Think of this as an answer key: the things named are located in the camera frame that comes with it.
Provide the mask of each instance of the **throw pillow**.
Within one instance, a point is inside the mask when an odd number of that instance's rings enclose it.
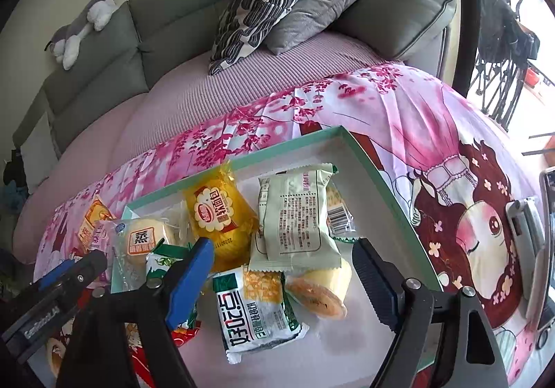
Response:
[[[357,0],[299,0],[266,36],[264,43],[279,55],[326,29]]]
[[[27,178],[27,188],[29,194],[33,194],[42,181],[48,178],[58,162],[46,113],[42,115],[27,140],[21,145],[21,157]]]
[[[215,75],[251,54],[298,0],[231,0],[220,17],[208,73]]]

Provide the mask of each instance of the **white tray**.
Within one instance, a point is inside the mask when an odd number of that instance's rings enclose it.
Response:
[[[234,160],[238,187],[257,210],[258,176],[314,163],[333,163],[333,180],[351,210],[362,235],[405,277],[417,277],[428,288],[441,290],[429,258],[381,175],[356,140],[344,128],[312,133]],[[126,207],[124,218],[143,216],[181,200],[181,190],[195,182],[188,177]],[[351,244],[338,243],[351,262]],[[298,342],[247,355],[238,365],[227,362],[214,293],[198,301],[202,327],[180,348],[199,387],[362,387],[368,386],[392,343],[393,333],[376,317],[355,271],[345,298],[347,317],[320,320],[292,301],[299,322],[310,325]],[[438,329],[428,333],[420,369],[434,361]]]

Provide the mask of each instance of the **cartoon girl face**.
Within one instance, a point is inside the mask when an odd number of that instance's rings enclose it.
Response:
[[[474,287],[490,299],[509,263],[499,215],[483,200],[474,203],[462,215],[456,239],[468,258]]]

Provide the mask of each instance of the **black and white patterned pillow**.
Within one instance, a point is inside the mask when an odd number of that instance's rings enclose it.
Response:
[[[215,75],[251,54],[297,0],[232,0],[220,17],[208,73]]]

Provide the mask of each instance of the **stuffed cat toy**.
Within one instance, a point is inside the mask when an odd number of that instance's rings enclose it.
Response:
[[[62,63],[65,70],[74,65],[79,56],[79,45],[93,27],[102,30],[110,21],[117,6],[113,0],[91,0],[77,18],[69,25],[60,27],[52,36],[44,51],[50,50],[56,62]]]

